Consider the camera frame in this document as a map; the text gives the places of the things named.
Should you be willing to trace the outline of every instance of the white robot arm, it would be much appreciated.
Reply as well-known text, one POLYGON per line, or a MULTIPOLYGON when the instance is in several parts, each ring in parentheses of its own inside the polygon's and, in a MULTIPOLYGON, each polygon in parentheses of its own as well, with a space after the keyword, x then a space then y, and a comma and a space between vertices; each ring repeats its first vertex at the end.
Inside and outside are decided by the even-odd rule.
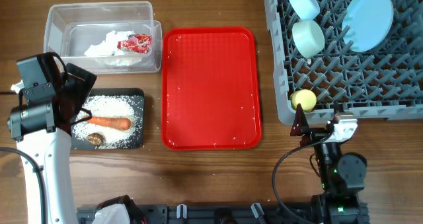
MULTIPOLYGON (((47 133, 46 130, 25 135, 17 143, 20 151, 31 156, 42 170, 46 194, 47 223, 78 223, 69 171, 71 136, 61 129, 47 133)), ((41 223, 40 188, 32 165, 23 157, 25 173, 28 223, 41 223)), ((93 224, 130 223, 124 204, 114 204, 96 213, 93 224)))
MULTIPOLYGON (((28 223, 76 224, 69 169, 71 125, 89 118, 73 123, 71 120, 80 110, 91 117, 82 105, 96 75, 70 63, 65 66, 51 52, 20 60, 17 66, 22 77, 19 106, 12 109, 7 125, 18 150, 0 147, 0 151, 22 156, 28 223), (63 65, 63 73, 55 59, 63 65)), ((122 196, 100 204, 93 223, 126 224, 133 219, 146 223, 142 218, 134 202, 122 196)))

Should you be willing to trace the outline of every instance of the plastic tray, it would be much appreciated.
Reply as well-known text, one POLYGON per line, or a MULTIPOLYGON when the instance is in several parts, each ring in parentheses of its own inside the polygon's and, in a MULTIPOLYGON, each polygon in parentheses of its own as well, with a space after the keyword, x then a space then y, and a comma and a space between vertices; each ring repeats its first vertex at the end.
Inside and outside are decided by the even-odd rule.
MULTIPOLYGON (((93 89, 89 96, 131 96, 131 101, 134 102, 131 107, 139 115, 139 122, 137 123, 137 129, 128 140, 130 143, 121 144, 113 149, 132 149, 138 148, 143 144, 143 117, 144 117, 144 92, 139 88, 126 88, 126 89, 93 89)), ((72 136, 72 147, 71 149, 77 150, 95 150, 95 145, 89 141, 80 140, 72 136)))
POLYGON ((64 62, 73 63, 93 73, 156 72, 155 44, 157 23, 153 20, 150 2, 74 3, 54 5, 47 17, 44 52, 57 52, 64 62), (106 34, 134 30, 136 34, 153 36, 152 50, 147 54, 87 57, 90 45, 100 44, 106 34), (113 65, 117 60, 129 60, 129 65, 113 65))
POLYGON ((261 138, 254 36, 179 28, 163 38, 162 140, 170 149, 242 149, 261 138))
POLYGON ((316 22, 326 38, 324 50, 311 65, 298 53, 291 37, 298 16, 288 0, 264 0, 267 28, 274 52, 274 86, 278 117, 292 125, 295 110, 289 96, 301 89, 317 95, 310 124, 326 123, 339 102, 357 118, 423 118, 421 0, 391 0, 394 19, 387 37, 370 51, 356 53, 342 37, 342 20, 351 0, 317 0, 316 22))

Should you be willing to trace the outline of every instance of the dish rack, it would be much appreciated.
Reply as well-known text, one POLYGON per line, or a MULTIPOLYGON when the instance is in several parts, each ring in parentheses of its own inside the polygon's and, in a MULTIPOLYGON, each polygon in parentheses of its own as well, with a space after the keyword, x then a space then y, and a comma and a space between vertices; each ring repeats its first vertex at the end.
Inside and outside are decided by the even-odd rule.
POLYGON ((264 0, 274 52, 274 86, 278 117, 291 125, 295 110, 290 94, 310 89, 317 105, 306 113, 310 124, 333 117, 334 103, 356 118, 423 118, 423 0, 391 0, 394 19, 388 35, 374 49, 356 53, 342 37, 342 20, 351 0, 317 0, 315 21, 325 48, 311 62, 298 53, 292 25, 299 21, 288 0, 264 0))

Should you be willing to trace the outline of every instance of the wooden surface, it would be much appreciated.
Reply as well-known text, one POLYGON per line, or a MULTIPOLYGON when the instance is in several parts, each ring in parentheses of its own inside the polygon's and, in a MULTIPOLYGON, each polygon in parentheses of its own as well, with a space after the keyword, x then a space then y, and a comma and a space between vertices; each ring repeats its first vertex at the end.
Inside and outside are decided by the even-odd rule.
MULTIPOLYGON (((137 204, 275 204, 271 174, 276 161, 299 145, 277 118, 272 42, 263 0, 0 0, 0 92, 20 80, 16 60, 42 52, 48 9, 59 3, 150 1, 163 32, 175 27, 245 26, 256 38, 262 141, 245 151, 170 151, 160 140, 161 74, 100 76, 95 87, 139 87, 146 93, 145 147, 72 151, 75 205, 128 194, 137 204)), ((0 95, 0 146, 15 147, 5 121, 17 97, 0 95)), ((423 222, 423 122, 360 121, 343 152, 368 159, 366 188, 372 223, 423 222)), ((277 182, 286 201, 308 201, 322 192, 309 166, 312 150, 294 154, 277 182)), ((24 174, 19 157, 0 153, 0 223, 26 223, 24 174)))

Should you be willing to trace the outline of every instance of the carrot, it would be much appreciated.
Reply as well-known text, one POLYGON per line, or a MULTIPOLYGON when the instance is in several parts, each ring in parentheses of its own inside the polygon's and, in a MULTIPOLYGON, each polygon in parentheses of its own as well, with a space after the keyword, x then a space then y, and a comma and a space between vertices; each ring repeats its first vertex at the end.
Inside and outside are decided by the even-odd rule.
POLYGON ((121 131, 126 131, 131 128, 131 120, 127 118, 101 118, 93 116, 93 118, 87 122, 121 131))

